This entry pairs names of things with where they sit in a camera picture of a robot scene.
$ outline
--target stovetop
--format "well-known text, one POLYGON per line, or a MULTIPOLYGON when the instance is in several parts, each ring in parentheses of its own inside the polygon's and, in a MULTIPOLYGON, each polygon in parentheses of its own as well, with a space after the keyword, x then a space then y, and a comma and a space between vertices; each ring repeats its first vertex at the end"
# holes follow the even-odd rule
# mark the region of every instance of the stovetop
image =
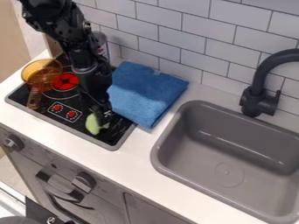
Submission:
POLYGON ((123 116, 113 113, 110 128, 101 130, 97 136, 92 135, 85 128, 86 119, 92 111, 80 96, 77 88, 79 80, 71 73, 70 62, 64 54, 57 60, 63 64, 64 73, 54 80, 52 90, 43 93, 37 110, 30 110, 25 106, 30 93, 26 84, 9 94, 6 101, 109 151, 118 150, 135 125, 123 116))

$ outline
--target black faucet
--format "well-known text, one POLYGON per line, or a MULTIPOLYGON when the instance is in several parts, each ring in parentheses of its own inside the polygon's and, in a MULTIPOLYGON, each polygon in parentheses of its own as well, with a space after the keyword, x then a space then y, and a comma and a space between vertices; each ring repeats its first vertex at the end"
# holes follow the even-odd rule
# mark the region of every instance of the black faucet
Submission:
POLYGON ((299 61, 299 49, 277 52, 260 64, 254 74, 252 86, 244 90, 240 99, 240 106, 244 115, 257 117, 261 113, 270 116, 275 114, 282 91, 278 90, 274 97, 267 95, 264 88, 265 80, 272 69, 293 61, 299 61))

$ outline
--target tile backsplash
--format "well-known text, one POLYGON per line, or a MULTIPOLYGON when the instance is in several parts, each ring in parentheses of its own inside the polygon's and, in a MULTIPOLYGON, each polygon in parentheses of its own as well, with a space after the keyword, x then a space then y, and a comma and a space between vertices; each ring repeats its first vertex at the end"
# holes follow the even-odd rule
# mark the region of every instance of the tile backsplash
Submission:
MULTIPOLYGON (((297 48, 297 0, 74 0, 108 35, 112 64, 134 61, 241 95, 270 54, 297 48)), ((299 62, 275 68, 266 89, 299 116, 299 62)))

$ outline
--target white subway tile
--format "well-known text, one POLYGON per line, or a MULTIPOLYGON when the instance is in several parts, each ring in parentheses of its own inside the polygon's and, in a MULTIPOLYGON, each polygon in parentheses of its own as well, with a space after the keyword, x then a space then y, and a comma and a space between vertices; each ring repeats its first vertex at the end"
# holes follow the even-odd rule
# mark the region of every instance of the white subway tile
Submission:
POLYGON ((256 67, 260 57, 260 53, 254 50, 212 39, 207 40, 206 54, 249 67, 256 67))
POLYGON ((284 38, 264 31, 238 27, 235 44, 265 53, 276 53, 289 48, 296 48, 297 40, 284 38))
POLYGON ((122 46, 122 57, 125 60, 129 60, 138 64, 145 65, 147 67, 154 67, 155 69, 158 69, 158 57, 149 55, 144 52, 138 52, 122 46))
POLYGON ((235 25, 184 14, 183 31, 232 43, 235 25))
POLYGON ((84 13, 84 16, 90 22, 94 22, 99 25, 105 25, 116 29, 116 15, 103 10, 96 10, 94 8, 80 6, 80 9, 84 13))
POLYGON ((277 108, 299 116, 299 100, 295 98, 282 94, 277 108))
POLYGON ((266 78, 265 88, 276 92, 282 88, 283 81, 283 77, 270 73, 266 78))
POLYGON ((274 12, 269 31, 283 36, 299 39, 299 17, 274 12))
POLYGON ((159 6, 174 11, 208 17, 210 0, 159 0, 159 6))
POLYGON ((135 18, 135 3, 124 0, 96 0, 96 6, 100 10, 111 11, 116 14, 135 18))
MULTIPOLYGON (((232 63, 229 66, 228 77, 237 81, 243 81, 252 84, 255 69, 246 66, 240 66, 232 63)), ((265 88, 268 90, 279 90, 282 87, 284 78, 274 74, 269 74, 266 78, 265 88)))
POLYGON ((282 93, 299 98, 299 81, 286 79, 282 87, 282 93))
POLYGON ((160 42, 165 44, 179 46, 198 53, 203 53, 205 50, 205 38, 161 26, 159 34, 160 42))
POLYGON ((226 75, 228 69, 227 61, 186 50, 182 50, 182 64, 223 76, 226 75))
POLYGON ((107 27, 101 27, 102 32, 104 32, 107 37, 108 41, 113 42, 115 44, 121 46, 127 46, 130 48, 138 49, 138 40, 137 36, 128 34, 123 31, 117 31, 114 29, 110 29, 107 27))
POLYGON ((121 59, 115 56, 110 57, 110 64, 113 67, 118 67, 125 59, 121 59))
POLYGON ((121 47, 119 45, 108 42, 108 49, 110 56, 121 57, 121 47))
POLYGON ((266 52, 263 52, 261 54, 261 58, 260 58, 260 61, 259 61, 259 65, 261 64, 261 62, 263 62, 264 60, 266 60, 268 57, 270 57, 271 54, 269 53, 266 53, 266 52))
POLYGON ((201 82, 202 71, 184 66, 166 59, 160 59, 160 70, 166 74, 174 74, 187 81, 201 82))
POLYGON ((266 31, 270 17, 270 10, 263 10, 239 3, 229 3, 222 0, 212 0, 210 18, 227 23, 266 31))
POLYGON ((217 88, 233 95, 242 95, 244 89, 249 85, 236 81, 230 80, 225 77, 218 76, 217 74, 204 72, 203 84, 212 88, 217 88))
POLYGON ((243 0, 242 3, 299 15, 299 1, 297 0, 243 0))
POLYGON ((137 4, 137 18, 174 29, 181 29, 182 13, 173 10, 166 10, 143 3, 137 4))
POLYGON ((157 40, 157 25, 122 16, 117 16, 117 20, 118 28, 121 31, 130 32, 141 37, 157 40))
POLYGON ((84 4, 90 7, 95 7, 95 0, 73 0, 77 4, 84 4))
MULTIPOLYGON (((268 53, 262 53, 260 63, 264 61, 266 58, 268 58, 271 54, 268 53)), ((280 66, 275 67, 271 73, 272 74, 278 74, 283 77, 287 77, 293 80, 299 81, 299 62, 289 62, 286 64, 282 64, 280 66)))
POLYGON ((157 5, 157 0, 135 0, 136 2, 144 3, 144 4, 153 4, 157 5))
POLYGON ((231 63, 229 66, 228 77, 233 80, 243 81, 251 84, 253 82, 254 73, 255 69, 253 68, 231 63))
POLYGON ((161 44, 146 38, 139 38, 139 47, 142 52, 179 62, 180 50, 177 47, 161 44))
POLYGON ((91 22, 91 27, 92 27, 92 30, 94 32, 99 32, 101 30, 100 26, 98 24, 95 24, 95 23, 92 23, 92 22, 91 22))

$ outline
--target blue towel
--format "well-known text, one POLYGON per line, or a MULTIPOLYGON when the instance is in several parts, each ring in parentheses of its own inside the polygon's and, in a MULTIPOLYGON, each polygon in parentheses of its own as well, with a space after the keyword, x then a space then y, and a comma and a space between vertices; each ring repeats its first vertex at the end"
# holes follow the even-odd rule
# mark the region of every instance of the blue towel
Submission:
POLYGON ((108 93, 115 113, 152 129, 188 83, 147 66, 122 62, 113 73, 108 93))

